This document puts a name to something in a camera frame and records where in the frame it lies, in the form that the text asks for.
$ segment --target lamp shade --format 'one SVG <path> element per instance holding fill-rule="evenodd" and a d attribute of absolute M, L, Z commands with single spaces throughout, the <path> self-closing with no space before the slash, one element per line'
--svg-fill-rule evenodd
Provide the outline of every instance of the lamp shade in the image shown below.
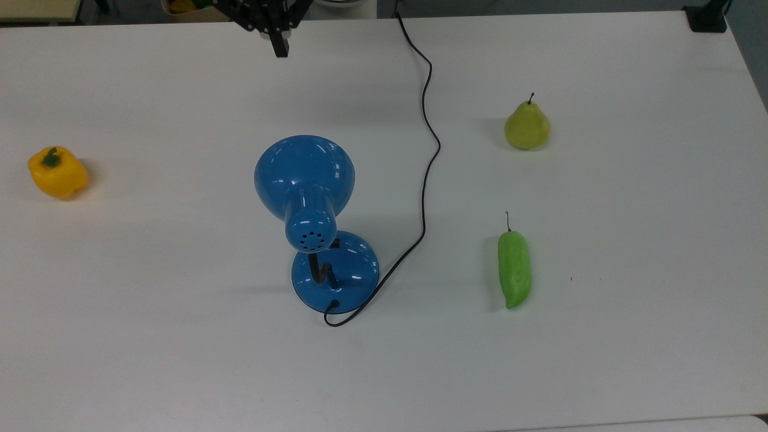
<path fill-rule="evenodd" d="M 264 152 L 253 183 L 264 206 L 285 222 L 291 246 L 316 253 L 336 238 L 336 216 L 352 195 L 355 168 L 333 141 L 297 135 Z"/>

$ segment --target black power cord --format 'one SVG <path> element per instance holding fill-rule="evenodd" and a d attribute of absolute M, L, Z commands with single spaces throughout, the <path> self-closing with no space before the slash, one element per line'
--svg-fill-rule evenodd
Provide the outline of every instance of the black power cord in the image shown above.
<path fill-rule="evenodd" d="M 440 154 L 440 150 L 442 149 L 442 143 L 440 142 L 440 138 L 438 138 L 437 134 L 435 133 L 435 129 L 432 128 L 432 125 L 429 124 L 429 119 L 427 119 L 427 111 L 425 108 L 424 101 L 426 99 L 427 94 L 427 87 L 429 87 L 429 82 L 432 80 L 432 62 L 424 55 L 422 52 L 413 44 L 413 41 L 411 41 L 410 36 L 408 36 L 408 32 L 406 31 L 405 25 L 402 23 L 402 17 L 400 16 L 400 13 L 397 12 L 397 9 L 395 10 L 394 14 L 395 18 L 397 18 L 397 21 L 400 23 L 400 28 L 402 29 L 402 34 L 406 37 L 406 41 L 408 42 L 408 45 L 411 45 L 411 48 L 413 51 L 416 52 L 416 54 L 419 55 L 419 57 L 423 58 L 424 61 L 427 62 L 429 65 L 429 73 L 427 74 L 427 80 L 424 82 L 424 88 L 422 89 L 422 117 L 424 118 L 424 122 L 427 124 L 427 128 L 429 128 L 429 132 L 432 133 L 432 137 L 437 142 L 437 150 L 435 151 L 435 154 L 432 156 L 432 159 L 429 160 L 429 163 L 427 164 L 427 168 L 424 172 L 424 180 L 422 182 L 422 233 L 419 235 L 419 239 L 414 242 L 410 248 L 408 248 L 405 252 L 400 255 L 400 258 L 395 261 L 392 268 L 389 269 L 389 271 L 384 275 L 382 280 L 379 282 L 378 285 L 376 285 L 376 288 L 371 292 L 371 295 L 368 296 L 368 298 L 354 311 L 351 315 L 349 315 L 347 318 L 344 319 L 344 321 L 340 321 L 337 323 L 332 323 L 328 321 L 328 314 L 335 308 L 339 306 L 339 302 L 334 300 L 331 302 L 331 304 L 328 305 L 328 308 L 326 309 L 326 312 L 323 314 L 323 320 L 331 327 L 341 327 L 344 324 L 350 322 L 354 317 L 356 317 L 362 310 L 365 308 L 368 303 L 373 300 L 374 296 L 376 296 L 376 293 L 379 292 L 380 289 L 384 286 L 384 283 L 387 282 L 390 276 L 392 276 L 392 273 L 395 272 L 395 269 L 402 263 L 403 260 L 406 259 L 408 255 L 411 254 L 411 252 L 416 249 L 416 246 L 419 246 L 419 243 L 422 242 L 424 239 L 424 236 L 427 233 L 427 220 L 425 216 L 425 209 L 424 209 L 424 195 L 426 193 L 427 188 L 427 177 L 429 176 L 429 169 L 432 168 L 432 163 L 437 158 L 437 155 Z"/>

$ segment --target black object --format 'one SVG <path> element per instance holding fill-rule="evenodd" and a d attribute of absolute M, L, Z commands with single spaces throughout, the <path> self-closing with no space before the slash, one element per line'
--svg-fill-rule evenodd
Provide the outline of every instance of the black object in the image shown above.
<path fill-rule="evenodd" d="M 96 0 L 96 5 L 101 10 L 102 13 L 108 14 L 109 13 L 109 3 L 107 3 L 107 0 Z"/>
<path fill-rule="evenodd" d="M 725 33 L 728 25 L 723 16 L 723 7 L 727 2 L 710 0 L 704 6 L 684 6 L 690 29 L 696 33 Z"/>
<path fill-rule="evenodd" d="M 330 249 L 338 249 L 339 248 L 339 239 L 331 243 Z M 312 280 L 318 284 L 322 285 L 326 282 L 326 279 L 328 280 L 328 285 L 330 285 L 331 288 L 336 289 L 336 287 L 339 286 L 339 282 L 336 279 L 336 276 L 333 275 L 333 269 L 331 268 L 331 263 L 323 263 L 323 266 L 320 267 L 319 262 L 317 260 L 317 254 L 308 254 L 310 259 L 310 273 L 312 275 Z"/>
<path fill-rule="evenodd" d="M 323 320 L 328 324 L 330 327 L 341 327 L 344 324 L 350 322 L 353 320 L 360 312 L 362 312 L 363 309 L 366 308 L 368 303 L 373 300 L 373 298 L 376 296 L 376 294 L 379 292 L 379 290 L 382 289 L 384 284 L 387 282 L 390 276 L 392 276 L 392 273 L 395 273 L 395 270 L 397 270 L 397 267 L 402 263 L 403 260 L 405 260 L 408 255 L 413 252 L 414 249 L 416 249 L 416 246 L 419 246 L 419 243 L 424 240 L 424 235 L 427 233 L 427 220 L 426 220 L 426 209 L 424 205 L 424 196 L 426 194 L 427 189 L 427 178 L 429 178 L 429 170 L 432 169 L 432 163 L 435 162 L 435 159 L 437 158 L 437 155 L 440 154 L 440 151 L 442 150 L 442 143 L 440 142 L 440 138 L 438 138 L 437 134 L 435 133 L 435 129 L 432 128 L 432 125 L 429 124 L 429 119 L 427 118 L 427 111 L 426 111 L 426 95 L 427 95 L 427 88 L 429 87 L 429 82 L 432 80 L 432 62 L 416 47 L 416 45 L 413 44 L 413 41 L 411 41 L 411 37 L 408 36 L 408 32 L 406 31 L 406 26 L 402 23 L 402 17 L 400 16 L 400 13 L 397 12 L 397 9 L 395 9 L 395 18 L 397 18 L 397 21 L 400 23 L 400 29 L 402 30 L 402 35 L 406 37 L 406 42 L 408 42 L 408 45 L 410 45 L 411 49 L 416 52 L 416 54 L 419 55 L 424 61 L 426 61 L 427 65 L 429 65 L 429 73 L 427 74 L 427 79 L 424 81 L 424 88 L 422 89 L 422 118 L 424 119 L 424 122 L 427 125 L 427 128 L 429 129 L 429 132 L 432 134 L 432 137 L 435 139 L 435 143 L 437 144 L 437 149 L 435 150 L 435 153 L 432 155 L 432 159 L 429 159 L 429 163 L 427 164 L 427 169 L 424 171 L 424 180 L 422 181 L 422 201 L 421 201 L 421 216 L 422 216 L 422 233 L 419 235 L 419 238 L 416 239 L 416 241 L 411 245 L 410 248 L 406 249 L 405 252 L 400 255 L 400 258 L 397 258 L 397 261 L 392 265 L 392 268 L 387 271 L 387 273 L 384 275 L 381 281 L 379 281 L 379 284 L 376 285 L 376 289 L 373 290 L 371 295 L 364 301 L 357 309 L 355 309 L 354 312 L 352 312 L 348 317 L 344 318 L 342 321 L 339 321 L 337 323 L 332 323 L 328 321 L 328 314 L 331 313 L 334 309 L 336 309 L 339 306 L 339 302 L 334 300 L 331 301 L 331 303 L 328 305 L 328 308 L 326 309 L 325 314 L 323 314 Z"/>
<path fill-rule="evenodd" d="M 214 8 L 252 32 L 269 36 L 275 56 L 288 57 L 288 41 L 283 36 L 299 26 L 312 0 L 296 0 L 290 7 L 286 0 L 212 0 Z"/>

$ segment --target lamp base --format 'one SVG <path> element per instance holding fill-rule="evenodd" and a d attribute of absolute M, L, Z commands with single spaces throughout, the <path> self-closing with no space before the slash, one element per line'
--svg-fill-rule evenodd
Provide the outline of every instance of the lamp base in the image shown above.
<path fill-rule="evenodd" d="M 322 265 L 329 262 L 338 282 L 332 288 L 328 281 L 322 285 L 312 280 L 309 255 L 298 253 L 293 259 L 291 278 L 299 298 L 318 312 L 325 312 L 332 301 L 339 302 L 331 314 L 354 311 L 365 302 L 379 283 L 379 259 L 368 242 L 346 231 L 337 231 L 331 248 L 317 254 Z"/>

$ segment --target table surface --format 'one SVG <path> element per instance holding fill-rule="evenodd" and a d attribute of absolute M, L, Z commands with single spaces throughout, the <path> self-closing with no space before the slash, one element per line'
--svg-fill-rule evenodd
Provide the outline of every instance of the table surface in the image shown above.
<path fill-rule="evenodd" d="M 74 22 L 81 0 L 2 0 L 0 22 Z"/>
<path fill-rule="evenodd" d="M 682 12 L 409 19 L 443 140 L 429 231 L 345 327 L 290 286 L 253 167 L 286 136 L 356 166 L 340 229 L 384 270 L 435 143 L 395 21 L 0 29 L 8 430 L 504 430 L 768 412 L 768 115 L 730 31 Z M 538 151 L 503 138 L 531 91 Z M 27 159 L 70 148 L 70 202 Z M 496 241 L 531 248 L 503 308 Z"/>

